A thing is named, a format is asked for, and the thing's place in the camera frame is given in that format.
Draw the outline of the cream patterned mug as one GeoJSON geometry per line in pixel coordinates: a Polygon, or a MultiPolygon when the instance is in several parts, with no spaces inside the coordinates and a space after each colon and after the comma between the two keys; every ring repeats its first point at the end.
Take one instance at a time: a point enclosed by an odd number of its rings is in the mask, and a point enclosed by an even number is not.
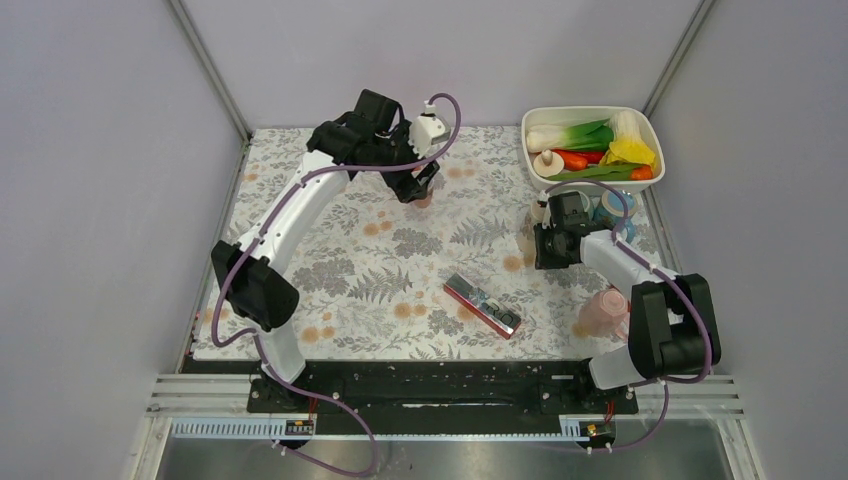
{"type": "Polygon", "coordinates": [[[543,225],[545,223],[545,215],[547,211],[547,202],[545,200],[534,200],[529,207],[529,225],[543,225]]]}

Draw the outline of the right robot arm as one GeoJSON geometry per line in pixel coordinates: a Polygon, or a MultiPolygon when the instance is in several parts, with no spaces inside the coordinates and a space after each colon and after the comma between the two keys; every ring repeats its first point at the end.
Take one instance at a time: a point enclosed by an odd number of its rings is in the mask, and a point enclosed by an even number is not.
{"type": "Polygon", "coordinates": [[[653,380],[698,383],[721,358],[707,280],[651,263],[619,225],[596,222],[576,191],[541,193],[542,219],[533,227],[538,270],[582,264],[603,275],[630,306],[626,346],[591,358],[573,386],[575,402],[597,412],[613,389],[653,380]]]}

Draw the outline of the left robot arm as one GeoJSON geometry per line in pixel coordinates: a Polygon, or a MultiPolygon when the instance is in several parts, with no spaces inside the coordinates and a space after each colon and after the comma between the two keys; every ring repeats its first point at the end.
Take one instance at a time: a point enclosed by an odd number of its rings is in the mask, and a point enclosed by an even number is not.
{"type": "Polygon", "coordinates": [[[237,241],[218,241],[211,262],[220,290],[211,340],[223,348],[253,340],[272,398],[288,411],[309,401],[310,385],[291,319],[300,294],[284,277],[301,241],[324,208],[360,172],[377,172],[397,200],[425,199],[439,158],[455,141],[458,123],[437,113],[434,95],[406,118],[401,104],[363,90],[350,111],[316,127],[307,151],[272,207],[237,241]]]}

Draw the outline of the salmon pink mug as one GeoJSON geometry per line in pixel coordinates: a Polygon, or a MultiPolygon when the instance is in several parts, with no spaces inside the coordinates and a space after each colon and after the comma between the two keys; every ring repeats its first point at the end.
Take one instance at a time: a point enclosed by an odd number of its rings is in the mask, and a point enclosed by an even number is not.
{"type": "Polygon", "coordinates": [[[415,205],[419,209],[425,209],[425,208],[427,208],[431,205],[431,203],[433,201],[433,195],[434,195],[434,191],[428,190],[425,196],[423,196],[420,199],[414,200],[412,202],[412,204],[415,205]]]}

